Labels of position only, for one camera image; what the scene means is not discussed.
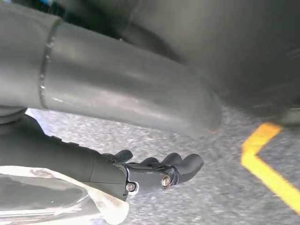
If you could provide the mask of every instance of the yellow painted line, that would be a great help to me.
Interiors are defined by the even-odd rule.
[[[242,145],[241,163],[300,216],[300,191],[256,155],[280,130],[270,123],[259,126]]]

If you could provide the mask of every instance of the gray pipe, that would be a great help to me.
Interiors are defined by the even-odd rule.
[[[0,29],[0,105],[197,136],[221,122],[198,73],[169,59],[2,2]]]

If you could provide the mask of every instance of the hex bolt head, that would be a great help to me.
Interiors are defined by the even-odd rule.
[[[133,183],[127,183],[126,185],[126,190],[127,190],[127,191],[132,192],[132,191],[134,191],[135,189],[136,189],[136,185]]]

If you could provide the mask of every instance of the bolt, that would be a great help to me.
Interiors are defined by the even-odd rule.
[[[168,188],[171,184],[171,179],[169,175],[164,175],[161,180],[161,187]]]
[[[134,191],[135,189],[136,189],[136,185],[133,183],[127,183],[126,185],[126,190],[127,190],[127,191],[132,192],[132,191]]]

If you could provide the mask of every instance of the exhaust pipe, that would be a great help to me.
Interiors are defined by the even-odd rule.
[[[219,101],[191,68],[61,19],[0,2],[0,105],[200,136]]]

